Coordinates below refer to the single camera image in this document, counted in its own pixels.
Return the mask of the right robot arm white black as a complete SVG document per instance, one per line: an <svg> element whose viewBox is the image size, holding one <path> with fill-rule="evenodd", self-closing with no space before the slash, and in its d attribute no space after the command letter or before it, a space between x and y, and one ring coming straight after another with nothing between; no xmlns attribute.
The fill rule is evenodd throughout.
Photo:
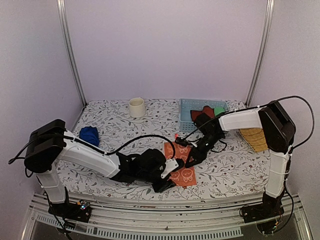
<svg viewBox="0 0 320 240"><path fill-rule="evenodd" d="M201 110L191 110L190 117L203 136L191 148L185 163L187 168L202 163L226 132L260 129L270 153L269 177L264 193L276 199L284 192L296 126L279 102L228 112L206 105Z"/></svg>

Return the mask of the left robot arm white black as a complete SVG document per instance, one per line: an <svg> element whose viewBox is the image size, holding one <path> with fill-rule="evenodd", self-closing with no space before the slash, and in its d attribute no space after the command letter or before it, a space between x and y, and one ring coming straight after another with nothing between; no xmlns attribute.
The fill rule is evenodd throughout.
<svg viewBox="0 0 320 240"><path fill-rule="evenodd" d="M152 148L130 155L118 150L105 152L76 137L65 128L63 120L53 120L30 134L24 166L35 173L49 200L63 217L70 217L75 210L59 179L55 161L83 166L120 183L147 182L156 193L175 186L170 179L171 173L185 165L182 159L174 156L166 159L161 151Z"/></svg>

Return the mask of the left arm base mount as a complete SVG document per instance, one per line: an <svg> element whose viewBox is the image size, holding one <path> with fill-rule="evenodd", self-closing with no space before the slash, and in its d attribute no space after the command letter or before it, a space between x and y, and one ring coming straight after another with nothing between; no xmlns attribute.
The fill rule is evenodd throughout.
<svg viewBox="0 0 320 240"><path fill-rule="evenodd" d="M49 201L48 213L63 220L88 223L91 212L90 203L84 200L79 200L76 203L69 202L68 199L64 203L51 203Z"/></svg>

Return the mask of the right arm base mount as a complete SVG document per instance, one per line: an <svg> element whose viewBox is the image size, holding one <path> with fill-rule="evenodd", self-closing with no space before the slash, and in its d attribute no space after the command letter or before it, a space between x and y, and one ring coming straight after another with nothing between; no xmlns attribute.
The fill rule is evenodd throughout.
<svg viewBox="0 0 320 240"><path fill-rule="evenodd" d="M284 214L282 202L278 198L264 198L262 203L244 205L239 210L239 215L245 223L251 223L269 218L280 217Z"/></svg>

